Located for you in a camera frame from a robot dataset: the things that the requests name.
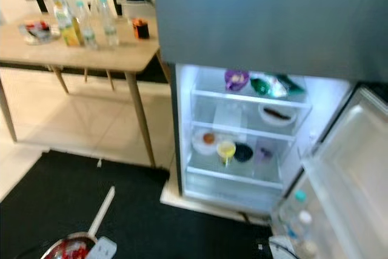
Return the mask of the green snack bag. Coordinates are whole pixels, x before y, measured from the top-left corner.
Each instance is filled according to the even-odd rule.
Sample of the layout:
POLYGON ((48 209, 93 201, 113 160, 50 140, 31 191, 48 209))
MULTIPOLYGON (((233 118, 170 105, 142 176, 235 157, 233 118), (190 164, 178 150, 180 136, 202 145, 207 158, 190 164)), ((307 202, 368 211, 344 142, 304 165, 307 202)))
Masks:
POLYGON ((250 76, 250 86, 258 95, 272 98, 287 98, 307 92, 286 74, 253 74, 250 76))

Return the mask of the black floor mat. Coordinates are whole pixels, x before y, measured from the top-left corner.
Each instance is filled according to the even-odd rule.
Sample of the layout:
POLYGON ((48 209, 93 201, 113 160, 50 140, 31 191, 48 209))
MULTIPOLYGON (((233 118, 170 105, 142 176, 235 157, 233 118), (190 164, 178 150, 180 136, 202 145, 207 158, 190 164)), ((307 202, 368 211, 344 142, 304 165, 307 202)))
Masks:
POLYGON ((49 151, 0 205, 0 258, 37 259, 53 242, 87 231, 109 189, 115 195, 98 237, 114 259, 258 259, 271 230, 160 201, 169 171, 49 151))

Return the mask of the small white plate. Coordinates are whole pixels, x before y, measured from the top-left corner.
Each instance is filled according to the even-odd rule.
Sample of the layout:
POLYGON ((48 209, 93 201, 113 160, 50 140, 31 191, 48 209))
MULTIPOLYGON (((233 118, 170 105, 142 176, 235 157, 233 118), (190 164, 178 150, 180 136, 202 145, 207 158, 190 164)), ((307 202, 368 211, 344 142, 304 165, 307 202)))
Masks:
POLYGON ((216 153, 216 146, 219 142, 219 135, 211 129, 197 129, 192 135, 192 148, 200 155, 214 155, 216 153), (216 135, 216 142, 212 145, 206 145, 202 143, 202 135, 206 132, 211 132, 216 135))

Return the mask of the clear water bottle teal cap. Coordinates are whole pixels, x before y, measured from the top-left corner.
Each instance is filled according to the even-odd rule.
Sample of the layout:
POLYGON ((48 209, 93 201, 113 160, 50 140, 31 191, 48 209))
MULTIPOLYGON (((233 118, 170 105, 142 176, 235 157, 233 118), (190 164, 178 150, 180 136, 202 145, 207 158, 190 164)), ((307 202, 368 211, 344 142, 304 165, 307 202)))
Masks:
POLYGON ((110 9, 108 0, 98 0, 98 12, 108 45, 110 47, 119 46, 120 40, 116 29, 113 12, 110 9))
POLYGON ((95 37, 95 32, 90 22, 90 12, 83 1, 76 1, 75 17, 84 45, 89 49, 99 49, 99 45, 95 37))

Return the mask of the small bottle teal cap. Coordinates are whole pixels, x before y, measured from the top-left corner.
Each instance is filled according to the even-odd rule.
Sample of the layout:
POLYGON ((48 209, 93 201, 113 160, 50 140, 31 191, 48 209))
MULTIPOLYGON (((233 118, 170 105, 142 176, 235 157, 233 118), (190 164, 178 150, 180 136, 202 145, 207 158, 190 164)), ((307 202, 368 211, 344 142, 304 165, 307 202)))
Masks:
POLYGON ((307 193, 305 190, 295 190, 293 195, 280 206, 279 222, 284 229, 294 227, 299 223, 299 213, 307 208, 307 193))

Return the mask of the yellow cup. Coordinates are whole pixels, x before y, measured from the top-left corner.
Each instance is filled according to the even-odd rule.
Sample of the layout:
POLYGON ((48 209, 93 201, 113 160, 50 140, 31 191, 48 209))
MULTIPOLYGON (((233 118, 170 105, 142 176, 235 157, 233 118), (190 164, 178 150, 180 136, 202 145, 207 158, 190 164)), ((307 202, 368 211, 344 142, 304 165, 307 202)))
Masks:
POLYGON ((231 140, 221 141, 216 146, 216 153, 221 159, 221 164, 227 167, 236 153, 236 144, 231 140))

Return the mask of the steel bowl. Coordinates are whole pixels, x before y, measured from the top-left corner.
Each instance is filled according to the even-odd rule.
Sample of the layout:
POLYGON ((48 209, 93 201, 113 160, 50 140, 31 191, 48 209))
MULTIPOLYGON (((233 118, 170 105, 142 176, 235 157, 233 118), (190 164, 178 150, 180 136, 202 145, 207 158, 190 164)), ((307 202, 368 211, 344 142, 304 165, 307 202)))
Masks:
POLYGON ((85 259, 97 241, 88 232, 73 232, 53 243, 41 259, 85 259))

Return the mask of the small dark bowl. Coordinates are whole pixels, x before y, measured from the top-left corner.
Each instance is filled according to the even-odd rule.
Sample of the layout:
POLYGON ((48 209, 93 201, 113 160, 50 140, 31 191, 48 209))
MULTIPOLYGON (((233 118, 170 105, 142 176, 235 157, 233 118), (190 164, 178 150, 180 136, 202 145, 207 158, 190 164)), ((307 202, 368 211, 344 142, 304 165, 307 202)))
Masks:
POLYGON ((254 156, 254 150, 245 144, 245 143, 236 143, 235 144, 235 153, 233 154, 233 159, 238 162, 244 163, 252 159, 254 156))

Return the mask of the red food pile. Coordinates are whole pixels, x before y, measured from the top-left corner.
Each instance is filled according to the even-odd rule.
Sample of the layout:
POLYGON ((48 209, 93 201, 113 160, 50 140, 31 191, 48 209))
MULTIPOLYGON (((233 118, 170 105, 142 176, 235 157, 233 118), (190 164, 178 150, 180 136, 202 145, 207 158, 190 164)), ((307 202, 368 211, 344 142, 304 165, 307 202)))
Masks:
POLYGON ((85 259, 89 250, 89 243, 79 240, 64 240, 56 243, 45 259, 85 259))

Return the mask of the orange and black device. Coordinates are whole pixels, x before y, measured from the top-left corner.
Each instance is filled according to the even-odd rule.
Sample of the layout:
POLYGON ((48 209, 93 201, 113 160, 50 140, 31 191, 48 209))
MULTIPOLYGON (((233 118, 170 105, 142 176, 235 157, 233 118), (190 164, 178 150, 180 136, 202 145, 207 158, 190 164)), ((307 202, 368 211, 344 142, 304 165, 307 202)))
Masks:
POLYGON ((150 39, 150 28, 148 22, 143 18, 133 18, 131 20, 134 35, 137 39, 150 39))

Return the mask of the white bowl with dark food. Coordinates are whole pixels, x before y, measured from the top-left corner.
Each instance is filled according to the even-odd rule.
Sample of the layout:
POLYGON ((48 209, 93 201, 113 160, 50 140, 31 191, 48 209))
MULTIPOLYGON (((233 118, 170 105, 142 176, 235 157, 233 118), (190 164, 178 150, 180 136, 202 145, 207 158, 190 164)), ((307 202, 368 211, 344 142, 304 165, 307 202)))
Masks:
POLYGON ((273 107, 268 104, 259 104, 257 110, 261 120, 274 127, 291 126, 298 117, 293 110, 287 111, 283 107, 273 107))

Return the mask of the small bottle white cap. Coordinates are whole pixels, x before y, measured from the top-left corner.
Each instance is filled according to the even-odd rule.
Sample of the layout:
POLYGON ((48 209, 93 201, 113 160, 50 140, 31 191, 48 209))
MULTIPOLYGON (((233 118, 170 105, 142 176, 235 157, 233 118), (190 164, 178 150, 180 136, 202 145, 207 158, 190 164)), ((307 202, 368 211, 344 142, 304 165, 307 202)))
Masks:
POLYGON ((311 246, 312 215, 307 210, 301 210, 289 223, 289 236, 294 240, 295 249, 307 251, 311 246))

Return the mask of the pale wooden stick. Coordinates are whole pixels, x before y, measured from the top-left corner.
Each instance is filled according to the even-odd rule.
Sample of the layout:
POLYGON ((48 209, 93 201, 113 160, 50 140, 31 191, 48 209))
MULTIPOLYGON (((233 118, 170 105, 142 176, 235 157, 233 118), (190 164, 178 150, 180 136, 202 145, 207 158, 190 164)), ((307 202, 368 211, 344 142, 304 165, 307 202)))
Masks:
POLYGON ((94 220, 89 227, 88 234, 90 237, 96 237, 97 231, 99 231, 100 226, 102 225, 102 221, 109 209, 109 206, 113 203, 113 199, 115 197, 115 187, 111 186, 108 190, 97 214, 94 217, 94 220))

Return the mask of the purple cup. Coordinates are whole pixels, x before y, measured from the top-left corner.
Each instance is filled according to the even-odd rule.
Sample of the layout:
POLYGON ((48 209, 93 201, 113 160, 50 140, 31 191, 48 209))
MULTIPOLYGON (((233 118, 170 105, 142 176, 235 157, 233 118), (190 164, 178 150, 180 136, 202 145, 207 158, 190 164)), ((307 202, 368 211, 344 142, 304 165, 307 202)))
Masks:
POLYGON ((250 73, 246 70, 227 69, 224 74, 225 89, 228 92, 240 92, 250 82, 250 73))

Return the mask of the light wooden table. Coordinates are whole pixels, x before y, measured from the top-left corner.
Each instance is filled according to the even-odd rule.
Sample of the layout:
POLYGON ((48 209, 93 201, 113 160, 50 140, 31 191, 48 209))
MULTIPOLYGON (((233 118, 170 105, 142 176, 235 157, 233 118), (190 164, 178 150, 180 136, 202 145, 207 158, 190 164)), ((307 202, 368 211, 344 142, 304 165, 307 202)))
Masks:
POLYGON ((152 137, 148 129, 147 115, 139 92, 138 74, 146 70, 153 58, 161 59, 161 46, 157 34, 157 21, 150 19, 148 24, 152 37, 149 40, 138 40, 132 35, 132 26, 124 19, 114 23, 119 32, 119 46, 114 49, 85 49, 68 47, 62 40, 45 44, 30 45, 24 41, 20 29, 30 21, 52 21, 50 14, 31 14, 20 21, 1 24, 0 26, 0 62, 3 65, 22 65, 46 68, 59 81, 63 91, 69 88, 62 76, 64 68, 80 70, 103 70, 121 72, 129 88, 129 100, 135 109, 139 133, 144 141, 145 156, 152 167, 157 167, 153 154, 152 137))

